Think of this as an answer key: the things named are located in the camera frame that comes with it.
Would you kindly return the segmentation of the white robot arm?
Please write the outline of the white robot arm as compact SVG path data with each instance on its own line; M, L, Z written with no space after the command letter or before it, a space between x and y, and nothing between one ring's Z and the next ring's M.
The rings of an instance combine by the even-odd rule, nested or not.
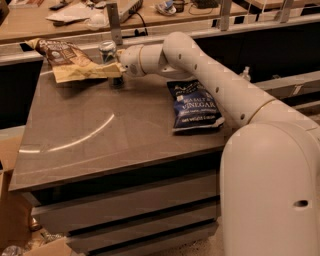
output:
M320 126L182 32L120 52L123 72L195 77L237 124L220 165L225 256L320 256Z

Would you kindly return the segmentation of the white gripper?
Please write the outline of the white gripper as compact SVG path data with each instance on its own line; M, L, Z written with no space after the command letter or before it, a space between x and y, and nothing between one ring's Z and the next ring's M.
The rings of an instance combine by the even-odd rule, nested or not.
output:
M120 51L120 63L115 62L108 65L98 65L96 71L99 78L118 78L126 71L131 77L142 77L145 75L140 61L142 45L130 46Z

